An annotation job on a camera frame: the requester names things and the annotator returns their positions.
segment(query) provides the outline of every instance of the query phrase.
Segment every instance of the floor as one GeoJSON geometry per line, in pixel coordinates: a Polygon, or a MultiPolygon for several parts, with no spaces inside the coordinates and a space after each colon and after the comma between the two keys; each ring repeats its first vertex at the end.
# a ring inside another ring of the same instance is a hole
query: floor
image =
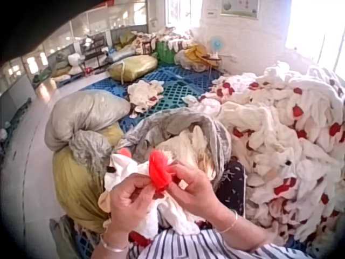
{"type": "Polygon", "coordinates": [[[58,258],[49,219],[65,214],[55,196],[53,152],[44,143],[50,112],[60,98],[105,78],[105,73],[92,75],[59,89],[53,81],[41,84],[13,133],[1,170],[1,218],[12,239],[34,258],[58,258]]]}

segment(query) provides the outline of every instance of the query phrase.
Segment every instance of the hand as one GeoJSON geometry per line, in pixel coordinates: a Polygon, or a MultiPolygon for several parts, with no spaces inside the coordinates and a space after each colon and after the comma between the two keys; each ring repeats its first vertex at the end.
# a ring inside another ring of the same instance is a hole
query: hand
{"type": "Polygon", "coordinates": [[[135,229],[147,214],[155,195],[151,179],[132,174],[116,185],[110,192],[112,231],[128,234],[135,229]]]}
{"type": "Polygon", "coordinates": [[[188,186],[182,190],[172,182],[167,192],[182,208],[209,221],[222,204],[217,199],[206,174],[181,162],[168,166],[168,172],[176,173],[176,176],[188,186]]]}

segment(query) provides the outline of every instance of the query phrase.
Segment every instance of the bangle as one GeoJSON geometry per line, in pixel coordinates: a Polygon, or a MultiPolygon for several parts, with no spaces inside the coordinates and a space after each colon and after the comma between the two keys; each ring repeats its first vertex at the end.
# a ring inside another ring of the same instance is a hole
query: bangle
{"type": "Polygon", "coordinates": [[[127,250],[128,246],[126,246],[123,249],[118,249],[118,248],[114,248],[114,247],[110,247],[104,240],[103,240],[103,234],[101,235],[101,243],[103,244],[103,247],[113,253],[120,253],[120,252],[124,252],[127,250]]]}
{"type": "Polygon", "coordinates": [[[225,232],[228,232],[230,229],[232,229],[232,228],[235,226],[235,224],[236,224],[236,222],[237,222],[237,220],[238,220],[237,211],[235,211],[234,209],[231,209],[231,210],[235,213],[235,221],[234,221],[233,224],[231,224],[231,226],[229,226],[227,229],[225,229],[225,230],[223,230],[223,231],[218,231],[220,234],[223,234],[223,233],[225,233],[225,232]]]}

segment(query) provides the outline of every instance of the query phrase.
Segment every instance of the woman's right hand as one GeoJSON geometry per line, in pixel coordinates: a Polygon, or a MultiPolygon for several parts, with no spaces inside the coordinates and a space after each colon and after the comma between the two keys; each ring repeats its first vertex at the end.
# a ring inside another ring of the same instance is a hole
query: woman's right hand
{"type": "Polygon", "coordinates": [[[222,204],[217,199],[206,174],[199,169],[191,168],[179,161],[168,166],[168,172],[176,174],[176,176],[180,180],[185,181],[188,186],[183,190],[172,182],[167,192],[182,208],[196,216],[210,221],[219,208],[222,207],[222,204]]]}

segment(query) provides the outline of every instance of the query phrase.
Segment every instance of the blue fan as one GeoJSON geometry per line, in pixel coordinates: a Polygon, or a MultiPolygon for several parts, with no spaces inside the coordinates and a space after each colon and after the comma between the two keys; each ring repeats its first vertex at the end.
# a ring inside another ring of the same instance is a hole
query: blue fan
{"type": "Polygon", "coordinates": [[[210,48],[212,50],[212,57],[218,58],[218,52],[224,48],[224,40],[220,36],[214,36],[210,40],[210,48]]]}

